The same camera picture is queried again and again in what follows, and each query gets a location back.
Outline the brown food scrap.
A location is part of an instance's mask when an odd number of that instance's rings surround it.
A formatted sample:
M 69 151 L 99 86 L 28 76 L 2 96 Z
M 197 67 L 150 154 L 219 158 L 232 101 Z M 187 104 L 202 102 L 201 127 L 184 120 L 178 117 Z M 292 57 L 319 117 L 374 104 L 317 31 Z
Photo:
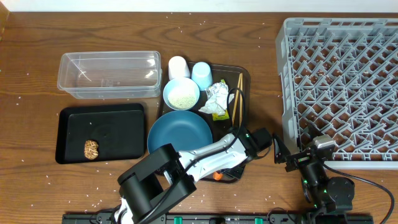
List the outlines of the brown food scrap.
M 84 147 L 84 156 L 89 160 L 96 159 L 99 154 L 98 148 L 99 145 L 96 141 L 87 140 Z

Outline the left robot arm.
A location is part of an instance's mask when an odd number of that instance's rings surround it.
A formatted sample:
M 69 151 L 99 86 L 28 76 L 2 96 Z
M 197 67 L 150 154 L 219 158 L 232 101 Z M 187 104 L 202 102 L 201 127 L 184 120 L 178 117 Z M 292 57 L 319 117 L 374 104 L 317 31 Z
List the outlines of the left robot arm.
M 250 133 L 237 129 L 219 141 L 177 152 L 166 144 L 118 177 L 121 205 L 116 223 L 150 223 L 196 191 L 196 183 L 225 169 L 242 168 L 272 144 L 262 128 Z

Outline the orange carrot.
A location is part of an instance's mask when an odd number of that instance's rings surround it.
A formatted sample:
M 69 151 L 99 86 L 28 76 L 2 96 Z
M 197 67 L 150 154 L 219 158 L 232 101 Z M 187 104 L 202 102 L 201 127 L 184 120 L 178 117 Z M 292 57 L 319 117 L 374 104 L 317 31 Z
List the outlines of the orange carrot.
M 219 181 L 219 180 L 221 180 L 222 178 L 223 178 L 223 173 L 218 172 L 218 171 L 216 171 L 216 172 L 213 173 L 213 179 L 214 179 L 214 180 Z

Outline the light blue rice bowl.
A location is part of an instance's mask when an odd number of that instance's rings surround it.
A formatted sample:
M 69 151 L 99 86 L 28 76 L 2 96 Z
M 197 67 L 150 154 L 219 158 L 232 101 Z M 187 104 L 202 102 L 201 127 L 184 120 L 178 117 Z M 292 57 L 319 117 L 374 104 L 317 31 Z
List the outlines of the light blue rice bowl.
M 165 85 L 163 90 L 164 102 L 172 110 L 190 110 L 199 98 L 198 85 L 186 77 L 174 78 Z

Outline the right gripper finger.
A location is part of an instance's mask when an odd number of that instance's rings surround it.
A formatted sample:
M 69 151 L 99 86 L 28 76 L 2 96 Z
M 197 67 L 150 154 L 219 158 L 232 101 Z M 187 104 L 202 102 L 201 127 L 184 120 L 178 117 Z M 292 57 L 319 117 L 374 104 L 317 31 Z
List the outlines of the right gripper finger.
M 316 137 L 323 135 L 323 133 L 313 123 L 308 123 L 307 128 L 308 128 L 308 134 L 310 135 L 311 140 L 314 140 Z
M 291 153 L 288 150 L 287 146 L 281 140 L 281 138 L 273 134 L 272 135 L 273 142 L 274 142 L 274 162 L 276 164 L 281 164 L 287 162 L 288 158 L 290 157 Z

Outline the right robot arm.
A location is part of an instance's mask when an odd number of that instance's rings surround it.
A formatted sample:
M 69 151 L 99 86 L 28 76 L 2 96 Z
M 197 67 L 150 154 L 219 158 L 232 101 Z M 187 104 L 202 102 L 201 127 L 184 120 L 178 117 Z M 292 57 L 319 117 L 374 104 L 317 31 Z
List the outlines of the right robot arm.
M 283 140 L 273 134 L 274 162 L 285 164 L 285 170 L 298 170 L 304 196 L 314 208 L 295 218 L 295 223 L 347 223 L 346 212 L 353 209 L 354 182 L 347 177 L 329 178 L 324 162 L 331 158 L 335 141 L 327 134 L 308 125 L 311 142 L 298 153 L 292 154 Z

